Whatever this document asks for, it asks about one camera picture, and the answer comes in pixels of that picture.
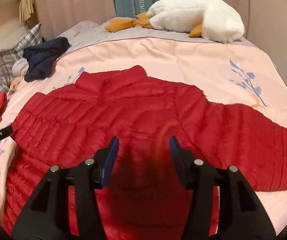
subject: metal rivet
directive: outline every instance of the metal rivet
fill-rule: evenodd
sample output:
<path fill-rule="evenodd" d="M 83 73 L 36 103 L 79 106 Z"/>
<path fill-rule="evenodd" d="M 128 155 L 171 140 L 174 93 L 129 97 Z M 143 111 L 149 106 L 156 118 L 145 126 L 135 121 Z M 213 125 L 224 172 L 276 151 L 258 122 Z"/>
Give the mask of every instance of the metal rivet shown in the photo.
<path fill-rule="evenodd" d="M 195 160 L 194 160 L 194 163 L 195 163 L 196 165 L 198 165 L 198 166 L 201 166 L 201 165 L 203 165 L 203 160 L 201 160 L 201 159 L 195 159 Z"/>
<path fill-rule="evenodd" d="M 86 160 L 85 160 L 85 164 L 87 164 L 87 165 L 92 165 L 92 164 L 94 164 L 94 159 L 93 159 L 93 158 L 86 159 Z"/>
<path fill-rule="evenodd" d="M 232 172 L 237 172 L 238 171 L 238 168 L 234 165 L 230 166 L 229 169 L 232 171 Z"/>
<path fill-rule="evenodd" d="M 58 165 L 51 166 L 50 170 L 51 170 L 52 172 L 56 172 L 56 171 L 59 170 L 59 166 L 58 166 Z"/>

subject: white plush toy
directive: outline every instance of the white plush toy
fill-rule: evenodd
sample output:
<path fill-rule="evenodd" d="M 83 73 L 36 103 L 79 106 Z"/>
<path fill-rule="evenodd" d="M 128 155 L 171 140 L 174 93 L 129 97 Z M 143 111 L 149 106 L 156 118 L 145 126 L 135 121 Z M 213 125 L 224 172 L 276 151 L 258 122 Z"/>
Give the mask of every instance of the white plush toy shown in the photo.
<path fill-rule="evenodd" d="M 245 33 L 237 11 L 222 0 L 159 0 L 149 8 L 147 17 L 156 30 L 190 33 L 202 24 L 202 37 L 231 43 Z"/>

